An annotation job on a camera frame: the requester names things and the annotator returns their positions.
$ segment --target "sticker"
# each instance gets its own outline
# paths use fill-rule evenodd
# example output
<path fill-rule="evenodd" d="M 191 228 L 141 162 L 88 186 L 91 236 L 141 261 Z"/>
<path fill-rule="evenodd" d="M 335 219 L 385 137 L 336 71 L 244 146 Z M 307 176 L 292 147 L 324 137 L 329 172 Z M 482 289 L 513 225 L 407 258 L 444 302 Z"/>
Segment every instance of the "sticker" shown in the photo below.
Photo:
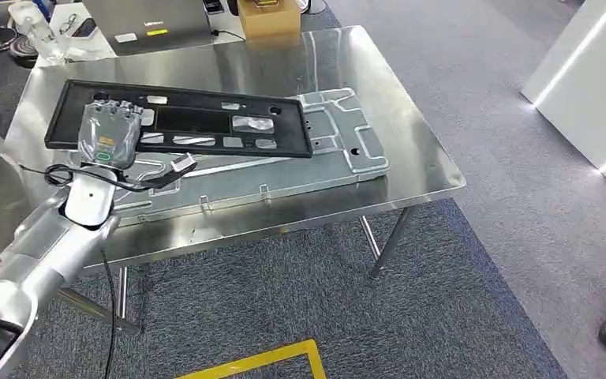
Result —
<path fill-rule="evenodd" d="M 107 144 L 108 146 L 113 146 L 114 145 L 114 141 L 112 140 L 112 138 L 108 138 L 108 137 L 104 137 L 104 136 L 100 136 L 99 137 L 99 143 L 100 144 Z"/>
<path fill-rule="evenodd" d="M 94 158 L 96 158 L 97 160 L 102 160 L 103 162 L 108 162 L 110 161 L 112 156 L 110 156 L 110 154 L 108 154 L 107 152 L 97 152 Z"/>
<path fill-rule="evenodd" d="M 148 32 L 148 36 L 156 36 L 158 34 L 166 34 L 168 33 L 168 29 L 158 29 Z"/>
<path fill-rule="evenodd" d="M 131 42 L 131 41 L 135 41 L 137 39 L 138 38 L 133 33 L 126 33 L 126 34 L 120 34 L 119 36 L 115 36 L 115 40 L 118 43 Z"/>

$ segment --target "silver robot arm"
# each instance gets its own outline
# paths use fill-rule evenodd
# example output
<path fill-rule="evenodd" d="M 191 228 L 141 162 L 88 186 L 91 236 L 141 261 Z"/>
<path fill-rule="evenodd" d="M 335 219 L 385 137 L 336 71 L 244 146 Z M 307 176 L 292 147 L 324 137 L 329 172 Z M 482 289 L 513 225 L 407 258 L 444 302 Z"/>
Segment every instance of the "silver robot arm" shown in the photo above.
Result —
<path fill-rule="evenodd" d="M 105 168 L 86 169 L 114 176 Z M 19 362 L 39 310 L 61 286 L 75 281 L 119 225 L 119 216 L 110 211 L 113 193 L 114 186 L 77 175 L 17 228 L 2 252 L 0 377 L 7 377 Z M 69 218 L 67 211 L 78 207 L 84 212 Z"/>
<path fill-rule="evenodd" d="M 85 106 L 78 135 L 83 167 L 56 165 L 58 171 L 76 175 L 24 220 L 2 252 L 0 377 L 7 377 L 17 365 L 39 310 L 61 286 L 75 281 L 117 229 L 115 186 L 135 191 L 160 189 L 196 167 L 192 156 L 185 154 L 160 176 L 137 183 L 119 182 L 118 173 L 135 160 L 141 111 L 131 103 L 114 100 L 99 99 Z M 53 167 L 44 174 L 51 175 Z"/>

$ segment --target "metal table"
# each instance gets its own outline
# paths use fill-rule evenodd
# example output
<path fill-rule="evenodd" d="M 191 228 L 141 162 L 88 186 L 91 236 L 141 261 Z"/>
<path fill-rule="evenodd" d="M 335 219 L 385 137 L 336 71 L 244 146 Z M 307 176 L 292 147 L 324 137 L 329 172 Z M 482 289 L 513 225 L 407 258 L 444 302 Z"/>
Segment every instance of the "metal table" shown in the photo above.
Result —
<path fill-rule="evenodd" d="M 34 69 L 0 158 L 0 252 L 19 222 L 56 190 L 14 162 L 38 169 L 53 163 L 55 152 L 45 149 L 43 136 L 68 78 L 264 96 L 352 88 L 391 162 L 386 177 L 121 227 L 106 251 L 112 265 L 124 267 L 360 217 L 377 259 L 370 273 L 376 277 L 398 245 L 411 207 L 451 197 L 466 181 L 362 27 L 308 32 L 293 46 L 268 46 L 224 43 Z M 380 249 L 365 216 L 401 208 Z M 101 269 L 97 257 L 85 272 Z M 125 282 L 125 269 L 121 274 Z"/>

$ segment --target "black cable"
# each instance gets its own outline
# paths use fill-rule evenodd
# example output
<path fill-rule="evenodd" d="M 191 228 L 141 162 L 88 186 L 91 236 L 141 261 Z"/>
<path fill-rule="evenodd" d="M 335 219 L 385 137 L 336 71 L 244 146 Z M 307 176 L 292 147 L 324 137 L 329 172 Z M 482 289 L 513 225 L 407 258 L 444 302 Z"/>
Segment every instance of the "black cable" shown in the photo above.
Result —
<path fill-rule="evenodd" d="M 110 347 L 108 350 L 108 359 L 106 360 L 106 372 L 103 375 L 104 379 L 108 379 L 110 376 L 110 367 L 113 363 L 113 351 L 115 345 L 115 326 L 117 324 L 117 301 L 115 299 L 115 291 L 114 291 L 114 282 L 113 275 L 110 273 L 110 266 L 108 265 L 108 258 L 106 257 L 106 252 L 101 249 L 101 256 L 103 257 L 103 267 L 106 269 L 106 275 L 108 276 L 108 284 L 110 285 L 110 300 L 112 302 L 112 313 L 113 320 L 110 324 Z"/>
<path fill-rule="evenodd" d="M 24 164 L 20 164 L 19 166 L 24 171 L 31 171 L 31 172 L 35 172 L 37 174 L 44 175 L 45 182 L 51 186 L 56 186 L 56 187 L 63 187 L 63 186 L 66 186 L 67 184 L 71 183 L 71 181 L 73 180 L 73 174 L 82 174 L 82 175 L 91 176 L 92 178 L 95 178 L 98 180 L 102 180 L 106 183 L 112 184 L 113 186 L 119 187 L 119 188 L 121 188 L 123 190 L 127 190 L 129 192 L 146 192 L 146 191 L 150 190 L 149 187 L 127 186 L 126 184 L 122 184 L 120 182 L 106 178 L 106 177 L 96 174 L 94 172 L 84 171 L 84 170 L 80 170 L 78 168 L 68 167 L 65 164 L 53 164 L 53 165 L 49 166 L 48 168 L 46 168 L 45 171 L 34 170 L 32 168 L 26 167 Z M 65 172 L 69 176 L 68 176 L 68 178 L 64 178 L 59 175 L 54 175 L 55 172 Z"/>
<path fill-rule="evenodd" d="M 212 31 L 212 35 L 215 36 L 215 37 L 219 36 L 219 33 L 230 34 L 230 35 L 232 35 L 232 36 L 234 36 L 236 38 L 239 38 L 239 39 L 242 39 L 243 41 L 246 41 L 246 39 L 244 37 L 241 37 L 241 36 L 239 36 L 236 33 L 229 32 L 228 30 L 218 30 L 218 29 L 215 29 L 215 30 Z"/>

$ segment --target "yellow floor marking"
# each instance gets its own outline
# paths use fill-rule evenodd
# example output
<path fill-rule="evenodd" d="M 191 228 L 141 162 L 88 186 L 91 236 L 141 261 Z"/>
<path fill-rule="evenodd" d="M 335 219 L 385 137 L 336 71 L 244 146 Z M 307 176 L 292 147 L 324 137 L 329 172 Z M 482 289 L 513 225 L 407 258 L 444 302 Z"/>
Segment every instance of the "yellow floor marking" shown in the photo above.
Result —
<path fill-rule="evenodd" d="M 188 373 L 178 379 L 219 379 L 229 377 L 237 373 L 253 370 L 257 367 L 270 365 L 271 363 L 283 361 L 298 355 L 308 355 L 312 376 L 315 379 L 326 379 L 322 358 L 317 350 L 315 340 L 306 340 L 293 345 L 280 347 L 279 349 L 266 351 L 265 353 L 253 355 L 251 357 L 238 359 L 237 361 L 224 363 L 223 365 L 211 367 L 209 369 Z"/>

